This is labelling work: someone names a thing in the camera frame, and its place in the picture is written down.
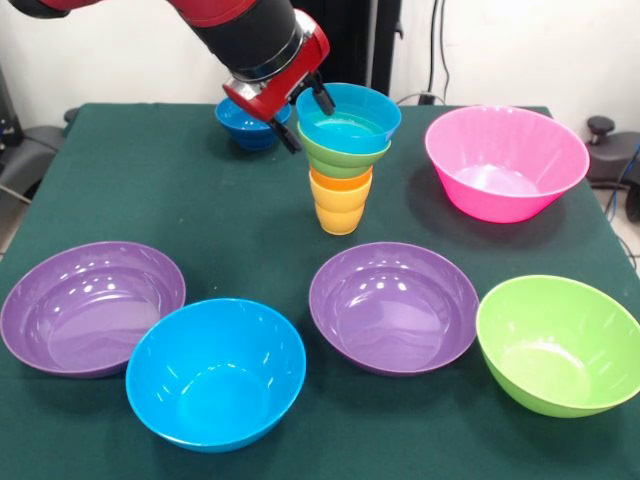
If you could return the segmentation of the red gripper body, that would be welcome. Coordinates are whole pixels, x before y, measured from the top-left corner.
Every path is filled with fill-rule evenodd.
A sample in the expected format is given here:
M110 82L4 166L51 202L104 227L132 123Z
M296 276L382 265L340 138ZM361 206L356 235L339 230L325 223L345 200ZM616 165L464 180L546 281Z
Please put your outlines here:
M278 111L307 86L309 73L318 68L327 57L329 41L321 27L304 11L295 9L295 34L300 40L293 58L273 76L256 81L232 77L224 85L226 95L239 107L260 121L269 123Z

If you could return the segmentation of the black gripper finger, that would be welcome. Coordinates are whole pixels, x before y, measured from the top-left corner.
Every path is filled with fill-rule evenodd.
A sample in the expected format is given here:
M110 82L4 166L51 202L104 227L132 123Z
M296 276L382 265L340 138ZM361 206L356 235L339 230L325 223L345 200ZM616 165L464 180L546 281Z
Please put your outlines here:
M325 88L321 74L319 72L309 73L305 82L307 86L312 89L312 95L321 111L327 116L333 115L335 112L335 102Z
M296 154L302 150L302 146L296 135L287 126L288 120L288 116L280 118L275 115L270 120L270 128L287 150L292 154Z

